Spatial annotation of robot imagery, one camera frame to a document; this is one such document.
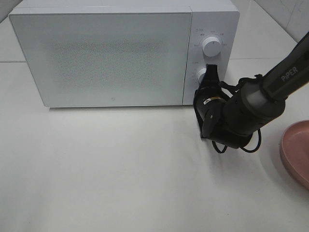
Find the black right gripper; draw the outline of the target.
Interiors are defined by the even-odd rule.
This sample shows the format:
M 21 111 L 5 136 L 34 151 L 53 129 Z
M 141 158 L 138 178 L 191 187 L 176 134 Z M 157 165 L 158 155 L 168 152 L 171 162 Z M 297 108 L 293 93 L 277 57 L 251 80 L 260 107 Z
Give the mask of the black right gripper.
M 218 66 L 207 64 L 200 86 L 195 91 L 193 107 L 202 139 L 213 138 L 215 129 L 220 124 L 222 107 L 228 96 L 220 87 Z

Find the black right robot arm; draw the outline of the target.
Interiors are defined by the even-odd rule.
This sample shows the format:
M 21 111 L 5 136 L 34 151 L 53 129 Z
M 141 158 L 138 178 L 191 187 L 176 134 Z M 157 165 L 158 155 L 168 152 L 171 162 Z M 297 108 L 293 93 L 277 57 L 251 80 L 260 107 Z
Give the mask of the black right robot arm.
M 207 64 L 193 107 L 200 137 L 210 140 L 219 154 L 228 147 L 256 152 L 261 128 L 285 110 L 286 99 L 309 81 L 309 36 L 265 75 L 243 77 L 229 85 L 219 79 L 215 64 Z

